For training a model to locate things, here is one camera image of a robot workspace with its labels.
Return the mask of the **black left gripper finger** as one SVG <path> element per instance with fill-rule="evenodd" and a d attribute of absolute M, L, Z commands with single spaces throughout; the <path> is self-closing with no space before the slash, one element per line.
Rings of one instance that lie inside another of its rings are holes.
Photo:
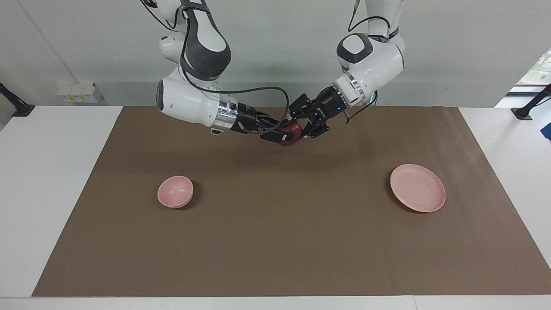
<path fill-rule="evenodd" d="M 319 135 L 323 135 L 325 132 L 330 130 L 327 122 L 308 122 L 302 131 L 302 138 L 311 138 L 314 139 Z"/>
<path fill-rule="evenodd" d="M 303 93 L 289 106 L 288 120 L 297 121 L 301 119 L 309 119 L 308 109 L 311 106 L 311 99 L 307 94 Z"/>

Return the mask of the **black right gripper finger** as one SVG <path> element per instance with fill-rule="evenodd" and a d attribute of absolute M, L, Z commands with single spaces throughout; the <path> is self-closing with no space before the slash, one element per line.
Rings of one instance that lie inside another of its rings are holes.
<path fill-rule="evenodd" d="M 294 139 L 294 134 L 287 131 L 275 130 L 264 132 L 260 135 L 260 138 L 272 143 L 291 143 Z"/>
<path fill-rule="evenodd" d="M 259 131 L 270 131 L 270 130 L 278 130 L 283 125 L 286 125 L 288 122 L 287 118 L 284 118 L 283 120 L 278 120 L 272 117 L 258 117 L 257 118 L 257 125 Z"/>

